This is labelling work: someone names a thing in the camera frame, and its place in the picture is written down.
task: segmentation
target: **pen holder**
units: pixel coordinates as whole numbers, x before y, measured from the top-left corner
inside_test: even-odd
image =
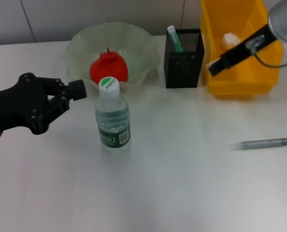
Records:
[[[166,36],[164,71],[166,88],[196,88],[205,49],[200,29],[177,29],[183,52],[175,52]]]

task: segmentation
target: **yellow plastic bin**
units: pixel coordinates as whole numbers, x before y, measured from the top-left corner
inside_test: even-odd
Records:
[[[240,41],[267,24],[268,13],[262,0],[201,0],[201,33],[205,46],[203,75],[207,91],[218,98],[249,99],[269,92],[278,83],[279,69],[261,65],[250,57],[231,69],[212,77],[206,69],[226,52],[222,46],[224,34],[232,32]],[[276,41],[258,53],[269,64],[282,62],[283,46]]]

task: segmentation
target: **water bottle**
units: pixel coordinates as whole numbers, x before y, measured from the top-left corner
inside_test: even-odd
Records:
[[[119,81],[105,77],[99,82],[100,97],[95,107],[102,147],[121,154],[130,146],[129,106],[120,93]]]

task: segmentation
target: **white bottle cap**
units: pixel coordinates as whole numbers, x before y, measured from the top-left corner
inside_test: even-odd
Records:
[[[99,82],[100,95],[106,98],[114,98],[120,93],[120,84],[114,77],[108,76]]]

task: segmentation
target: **glass bowl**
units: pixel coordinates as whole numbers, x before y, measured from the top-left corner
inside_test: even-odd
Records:
[[[102,23],[77,33],[66,47],[64,60],[69,78],[89,80],[98,88],[90,79],[90,66],[101,53],[107,51],[107,47],[126,62],[129,72],[127,83],[140,84],[148,71],[160,65],[158,42],[147,31],[128,23]]]

